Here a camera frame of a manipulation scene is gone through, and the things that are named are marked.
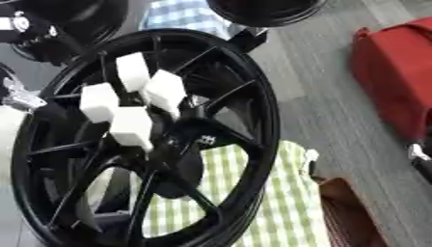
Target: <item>green checkered fabric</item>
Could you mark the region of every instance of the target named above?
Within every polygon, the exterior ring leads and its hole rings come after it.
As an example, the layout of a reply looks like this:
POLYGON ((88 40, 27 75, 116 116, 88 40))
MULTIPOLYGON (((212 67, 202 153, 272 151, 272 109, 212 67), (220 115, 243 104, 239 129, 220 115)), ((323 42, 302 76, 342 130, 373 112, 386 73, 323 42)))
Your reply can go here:
MULTIPOLYGON (((305 153, 297 144, 281 141, 256 219, 235 247, 330 246, 318 185, 309 177, 309 167, 304 165, 305 153)), ((218 205, 238 182, 248 156, 237 146, 226 146, 203 151, 202 159, 204 175, 199 189, 218 205)), ((109 173, 100 179, 107 181, 109 173)), ((100 184, 93 192, 103 189, 100 184)), ((134 205, 141 182, 133 177, 131 185, 134 196, 130 204, 134 205)), ((143 224, 143 234, 152 237, 173 233, 203 217, 204 212, 193 200, 167 200, 155 195, 143 224)))

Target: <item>blue checkered cloth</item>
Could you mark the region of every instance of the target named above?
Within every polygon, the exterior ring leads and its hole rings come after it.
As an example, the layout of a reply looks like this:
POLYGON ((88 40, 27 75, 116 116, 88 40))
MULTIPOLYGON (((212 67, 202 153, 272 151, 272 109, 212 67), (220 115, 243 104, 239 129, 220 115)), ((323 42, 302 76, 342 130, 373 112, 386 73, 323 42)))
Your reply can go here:
POLYGON ((192 29, 229 40, 245 27, 214 13, 206 0, 163 0, 150 4, 139 27, 158 28, 192 29))

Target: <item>black rim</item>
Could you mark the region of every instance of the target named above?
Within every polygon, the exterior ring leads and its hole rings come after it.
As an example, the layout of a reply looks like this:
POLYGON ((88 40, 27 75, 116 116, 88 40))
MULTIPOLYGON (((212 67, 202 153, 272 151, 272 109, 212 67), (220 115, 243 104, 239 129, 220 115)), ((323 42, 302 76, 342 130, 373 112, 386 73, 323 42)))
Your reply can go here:
POLYGON ((277 151, 279 113, 261 70, 227 42, 182 30, 131 34, 79 58, 41 95, 63 105, 70 124, 57 131, 53 124, 26 118, 13 151, 12 180, 17 204, 42 241, 54 246, 214 246, 239 237, 255 215, 277 151), (89 124, 77 111, 80 87, 100 83, 104 77, 121 97, 121 105, 142 104, 124 92, 110 66, 115 58, 138 51, 148 60, 150 72, 160 68, 174 72, 183 77, 188 95, 209 98, 198 106, 181 108, 181 119, 155 137, 155 151, 148 157, 138 149, 117 146, 104 135, 107 124, 89 124), (239 116, 247 134, 215 119, 225 107, 239 116), (218 206, 173 169, 202 135, 217 136, 223 140, 220 145, 236 144, 249 156, 243 176, 218 206), (75 210, 90 183, 108 167, 132 171, 143 184, 132 213, 113 218, 109 227, 96 231, 75 210), (206 216, 181 231, 143 238, 141 225, 147 205, 164 179, 196 201, 206 216), (54 184, 56 196, 47 183, 54 184), (229 239, 221 239, 224 233, 229 239))
POLYGON ((294 10, 281 8, 280 10, 275 10, 266 15, 263 15, 259 10, 256 10, 257 12, 248 13, 245 12, 244 8, 240 8, 234 12, 224 6, 223 0, 208 0, 208 5, 220 16, 238 24, 251 27, 277 27, 295 23, 310 17, 321 10, 326 2, 327 0, 311 0, 310 4, 307 6, 299 7, 294 10))
POLYGON ((54 65, 68 63, 73 57, 80 55, 81 46, 99 45, 107 41, 122 27, 128 11, 128 2, 122 0, 93 1, 90 5, 87 1, 87 3, 81 3, 84 9, 79 12, 63 8, 63 12, 54 15, 45 11, 55 9, 56 7, 49 7, 49 5, 59 3, 48 3, 48 6, 28 4, 24 3, 20 7, 35 14, 33 18, 37 22, 48 22, 55 25, 59 31, 59 37, 48 40, 39 37, 41 43, 30 42, 29 46, 23 45, 24 41, 22 41, 13 44, 12 49, 24 59, 51 62, 54 65))

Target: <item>wheel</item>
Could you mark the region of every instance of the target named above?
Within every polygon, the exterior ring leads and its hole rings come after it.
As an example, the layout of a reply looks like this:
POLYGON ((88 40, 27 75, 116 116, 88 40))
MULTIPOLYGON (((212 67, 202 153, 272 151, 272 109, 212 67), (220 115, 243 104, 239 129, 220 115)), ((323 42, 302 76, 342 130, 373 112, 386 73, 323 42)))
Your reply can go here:
POLYGON ((61 105, 68 121, 57 125, 37 116, 24 120, 13 150, 12 185, 25 220, 48 246, 228 246, 255 217, 279 143, 279 111, 256 63, 226 41, 172 29, 120 37, 80 57, 41 96, 61 105), (150 73, 164 69, 181 76, 188 95, 176 122, 167 120, 160 109, 148 108, 156 129, 151 135, 155 148, 148 154, 120 147, 106 134, 108 123, 92 124, 79 111, 80 88, 104 81, 112 84, 121 106, 144 104, 139 96, 125 92, 114 63, 135 52, 142 52, 150 73), (194 98, 200 102, 191 103, 194 98), (218 119, 227 111, 244 129, 218 119), (218 141, 200 143, 204 135, 218 141), (202 174, 188 178, 196 171, 178 163, 190 153, 199 155, 196 149, 230 144, 247 153, 247 164, 228 196, 214 204, 197 188, 202 174), (127 185, 115 193, 114 203, 101 204, 97 210, 82 200, 95 178, 113 167, 142 181, 130 213, 121 216, 113 213, 125 207, 127 185), (177 232, 147 237, 142 233, 146 211, 153 195, 162 193, 158 189, 163 184, 179 188, 205 215, 177 232))
POLYGON ((327 0, 207 0, 211 9, 232 22, 251 27, 285 26, 318 12, 327 0))
MULTIPOLYGON (((39 21, 55 25, 61 39, 73 39, 82 47, 107 41, 122 27, 128 13, 128 1, 122 0, 23 0, 14 5, 39 21)), ((72 50, 61 40, 47 39, 41 34, 36 37, 33 33, 24 35, 12 49, 25 59, 51 62, 56 66, 78 55, 77 50, 72 50)))

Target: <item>brown bag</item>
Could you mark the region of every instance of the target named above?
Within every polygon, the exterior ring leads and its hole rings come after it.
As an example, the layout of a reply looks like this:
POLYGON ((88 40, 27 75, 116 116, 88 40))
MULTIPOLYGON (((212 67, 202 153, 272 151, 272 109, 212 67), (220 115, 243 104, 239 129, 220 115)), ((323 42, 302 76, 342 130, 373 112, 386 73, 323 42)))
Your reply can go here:
POLYGON ((333 247, 387 247, 365 206, 342 178, 318 180, 333 247))

